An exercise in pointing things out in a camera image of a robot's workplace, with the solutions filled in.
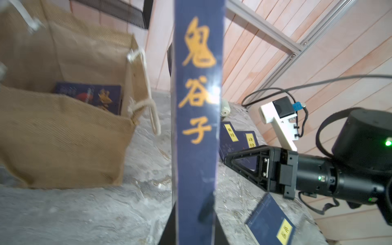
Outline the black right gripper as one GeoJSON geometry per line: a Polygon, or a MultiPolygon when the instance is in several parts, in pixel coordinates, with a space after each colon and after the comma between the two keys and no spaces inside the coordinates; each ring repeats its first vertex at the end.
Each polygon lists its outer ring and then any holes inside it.
{"type": "Polygon", "coordinates": [[[323,196],[336,191],[336,167],[329,158],[259,146],[229,153],[224,165],[265,192],[281,194],[290,200],[297,191],[323,196]]]}

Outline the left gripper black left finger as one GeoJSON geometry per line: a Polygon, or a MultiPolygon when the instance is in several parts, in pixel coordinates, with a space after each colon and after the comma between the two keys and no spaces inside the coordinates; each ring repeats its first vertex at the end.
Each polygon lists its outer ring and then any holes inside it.
{"type": "Polygon", "coordinates": [[[176,204],[171,210],[158,245],[176,245],[176,204]]]}

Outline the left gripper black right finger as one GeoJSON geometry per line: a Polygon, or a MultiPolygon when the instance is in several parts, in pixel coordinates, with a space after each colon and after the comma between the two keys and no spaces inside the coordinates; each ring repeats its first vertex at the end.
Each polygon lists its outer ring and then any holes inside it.
{"type": "Polygon", "coordinates": [[[214,245],[229,245],[228,239],[223,231],[217,214],[215,215],[214,245]]]}

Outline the old man book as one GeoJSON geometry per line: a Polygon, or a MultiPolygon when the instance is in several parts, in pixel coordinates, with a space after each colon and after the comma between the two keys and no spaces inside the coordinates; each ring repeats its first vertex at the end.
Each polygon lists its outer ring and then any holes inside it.
{"type": "Polygon", "coordinates": [[[121,86],[91,85],[69,82],[57,82],[54,93],[99,107],[115,115],[120,115],[121,86]]]}
{"type": "Polygon", "coordinates": [[[175,1],[177,244],[215,237],[225,1],[175,1]]]}

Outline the tan canvas bag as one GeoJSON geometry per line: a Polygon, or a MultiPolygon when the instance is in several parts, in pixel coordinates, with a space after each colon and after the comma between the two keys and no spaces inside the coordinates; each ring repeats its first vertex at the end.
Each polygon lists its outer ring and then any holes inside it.
{"type": "Polygon", "coordinates": [[[25,188],[122,183],[139,117],[150,110],[145,51],[48,1],[1,1],[1,165],[25,188]],[[120,85],[120,115],[54,93],[57,82],[120,85]]]}

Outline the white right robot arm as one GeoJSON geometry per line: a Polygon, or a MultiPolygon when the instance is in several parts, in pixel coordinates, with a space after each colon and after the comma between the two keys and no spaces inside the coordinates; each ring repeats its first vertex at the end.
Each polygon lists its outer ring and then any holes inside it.
{"type": "Polygon", "coordinates": [[[392,223],[392,115],[390,112],[349,108],[323,121],[315,137],[322,156],[279,147],[259,146],[228,154],[224,164],[269,193],[286,199],[317,195],[331,197],[318,214],[338,207],[376,205],[392,223]],[[345,119],[331,152],[320,141],[321,131],[345,119]]]}

